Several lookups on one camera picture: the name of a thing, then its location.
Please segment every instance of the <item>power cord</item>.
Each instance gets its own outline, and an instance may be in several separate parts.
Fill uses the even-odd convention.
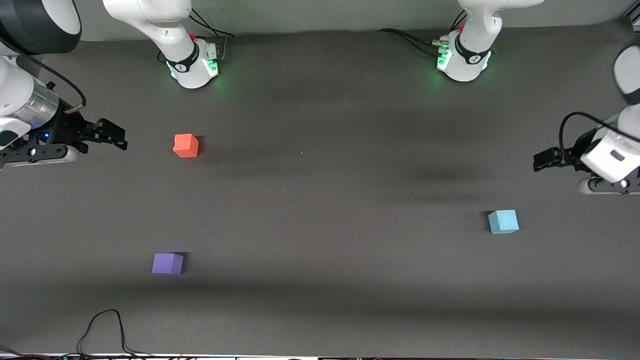
[[[101,311],[100,313],[97,313],[96,315],[93,316],[91,321],[89,321],[89,325],[87,325],[87,327],[86,327],[86,331],[84,332],[84,334],[82,335],[80,340],[78,340],[78,343],[76,345],[76,352],[78,354],[80,354],[80,356],[84,355],[84,353],[82,351],[82,344],[83,344],[84,339],[86,338],[86,336],[89,335],[89,332],[91,331],[91,326],[93,325],[93,321],[98,316],[100,316],[100,315],[102,315],[104,313],[108,313],[108,312],[114,312],[118,316],[118,323],[120,324],[120,346],[122,347],[122,351],[126,352],[127,354],[132,355],[132,356],[137,356],[135,353],[146,354],[146,352],[133,350],[133,349],[131,349],[130,347],[127,346],[127,340],[126,340],[125,335],[124,335],[124,326],[122,326],[122,318],[120,317],[120,312],[118,310],[116,310],[116,309],[104,310],[104,311]]]
[[[76,354],[65,354],[62,356],[47,356],[43,354],[21,354],[10,347],[0,345],[0,351],[6,352],[9,354],[13,354],[17,357],[3,357],[2,359],[11,359],[11,360],[67,360],[68,356],[74,356]]]
[[[567,162],[570,165],[575,165],[575,163],[569,158],[569,156],[566,153],[566,149],[564,148],[564,126],[566,125],[566,122],[576,116],[576,115],[580,115],[583,117],[586,117],[587,119],[596,122],[598,124],[600,124],[603,127],[606,127],[607,129],[613,131],[616,134],[622,135],[625,138],[629,138],[635,142],[639,142],[640,143],[640,138],[637,138],[629,133],[626,133],[622,130],[616,129],[614,126],[598,119],[597,117],[589,114],[589,113],[584,113],[582,111],[575,111],[573,113],[570,113],[569,115],[565,116],[564,119],[562,120],[562,122],[560,123],[560,130],[558,131],[558,144],[560,145],[560,153],[562,154],[563,159],[565,160],[565,162]]]
[[[415,37],[415,36],[405,32],[405,31],[398,30],[398,29],[385,28],[385,29],[380,29],[378,31],[381,31],[381,32],[384,32],[384,33],[397,34],[401,38],[405,39],[411,46],[413,46],[416,50],[420,51],[421,53],[426,54],[426,55],[430,55],[430,56],[439,56],[439,54],[432,53],[431,51],[426,51],[425,49],[423,49],[423,48],[421,48],[419,46],[419,44],[420,45],[431,45],[431,41],[430,40],[424,40],[424,39],[421,39],[419,37]]]
[[[16,53],[24,56],[27,60],[31,61],[32,63],[38,65],[39,67],[45,69],[46,71],[50,72],[51,74],[54,74],[56,77],[58,77],[59,79],[61,79],[62,81],[66,82],[69,86],[71,86],[77,93],[78,95],[80,95],[80,98],[82,99],[82,102],[76,106],[74,106],[71,109],[65,110],[66,114],[71,114],[71,113],[75,113],[76,111],[84,108],[86,106],[86,96],[84,96],[84,93],[82,92],[82,90],[80,90],[80,88],[78,88],[76,86],[76,84],[74,84],[73,82],[71,82],[71,80],[67,79],[65,76],[63,76],[62,74],[60,74],[59,72],[55,71],[54,69],[44,65],[42,62],[38,61],[37,59],[35,59],[34,57],[32,57],[31,55],[27,55],[25,52],[23,52],[22,50],[18,49],[17,47],[11,45],[8,41],[6,41],[3,38],[0,38],[0,41],[2,41],[2,43],[8,47],[9,49],[11,49],[12,51],[15,51]]]
[[[220,59],[218,59],[218,61],[222,61],[225,59],[225,56],[227,55],[227,40],[229,39],[229,37],[225,37],[225,43],[224,45],[222,45],[222,56],[220,56]]]
[[[205,28],[207,28],[207,29],[209,29],[209,30],[213,31],[213,33],[214,33],[214,34],[216,34],[216,36],[217,36],[217,37],[220,37],[220,35],[219,35],[218,33],[226,34],[226,35],[228,35],[228,36],[230,36],[230,37],[235,37],[235,35],[233,35],[233,34],[231,34],[231,33],[227,33],[226,31],[222,31],[222,30],[218,30],[218,29],[214,29],[214,28],[212,28],[212,27],[209,25],[209,23],[208,23],[208,22],[207,22],[207,21],[206,21],[202,16],[200,16],[200,14],[199,14],[195,9],[191,9],[191,11],[192,11],[194,14],[196,14],[196,16],[197,16],[198,18],[200,18],[200,20],[201,20],[202,22],[197,21],[197,20],[196,20],[192,15],[189,15],[189,18],[190,18],[191,20],[193,20],[196,24],[198,24],[198,25],[200,25],[200,26],[203,26],[203,27],[205,27]]]
[[[627,11],[627,16],[629,16],[629,17],[630,17],[630,16],[631,16],[631,14],[633,14],[633,13],[634,13],[634,11],[636,11],[636,10],[638,9],[638,7],[640,7],[640,4],[635,5],[635,6],[633,7],[633,9],[631,9],[631,10]]]
[[[460,20],[458,20],[458,18],[460,17],[460,15],[465,14]],[[453,24],[451,24],[451,31],[453,31],[453,29],[457,28],[458,25],[460,25],[460,23],[467,18],[467,12],[465,10],[462,10],[458,16],[456,16],[456,18],[453,20]]]

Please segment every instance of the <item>green indicator light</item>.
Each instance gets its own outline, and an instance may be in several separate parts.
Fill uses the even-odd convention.
[[[214,60],[202,59],[202,63],[205,65],[205,68],[207,69],[207,72],[210,76],[213,77],[218,75],[218,72],[216,71],[217,63]]]
[[[173,73],[173,69],[171,68],[171,65],[169,65],[169,62],[166,62],[166,66],[169,68],[169,71],[171,72],[171,77],[175,79],[175,74]]]
[[[438,69],[445,70],[451,59],[451,50],[447,49],[444,54],[440,55],[441,59],[438,61]]]
[[[491,51],[486,55],[486,60],[484,61],[484,65],[482,65],[482,69],[486,69],[486,66],[489,64],[489,58],[491,57]]]

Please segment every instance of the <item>silver metal cylinder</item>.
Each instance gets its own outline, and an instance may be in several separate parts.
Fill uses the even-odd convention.
[[[33,93],[27,102],[12,117],[31,125],[31,128],[43,126],[56,114],[60,99],[43,83],[33,78]]]

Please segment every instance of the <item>cube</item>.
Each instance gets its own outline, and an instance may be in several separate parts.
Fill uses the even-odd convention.
[[[173,137],[173,152],[181,158],[198,156],[198,139],[193,134],[176,134]]]
[[[511,234],[520,230],[515,210],[497,210],[489,214],[492,234]]]
[[[182,255],[156,254],[151,274],[180,275],[182,273]]]

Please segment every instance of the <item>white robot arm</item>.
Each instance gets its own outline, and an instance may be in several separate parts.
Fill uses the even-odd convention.
[[[116,20],[125,22],[158,46],[171,75],[185,88],[206,85],[218,75],[217,49],[202,39],[192,39],[180,20],[191,14],[191,0],[103,0]]]
[[[82,118],[84,95],[81,105],[71,106],[53,92],[53,83],[43,84],[17,64],[23,57],[50,70],[31,55],[67,53],[80,35],[73,0],[0,2],[0,170],[6,163],[73,161],[88,152],[84,141],[127,148],[123,129],[106,119],[92,124]]]
[[[618,54],[613,66],[616,84],[628,106],[604,122],[592,115],[576,112],[600,127],[581,135],[572,148],[553,147],[534,156],[534,170],[573,166],[576,171],[592,174],[578,183],[586,194],[640,194],[640,35]]]
[[[467,13],[462,31],[440,37],[449,46],[438,59],[437,69],[456,81],[472,81],[486,68],[491,46],[502,29],[498,11],[536,6],[544,0],[458,0]]]

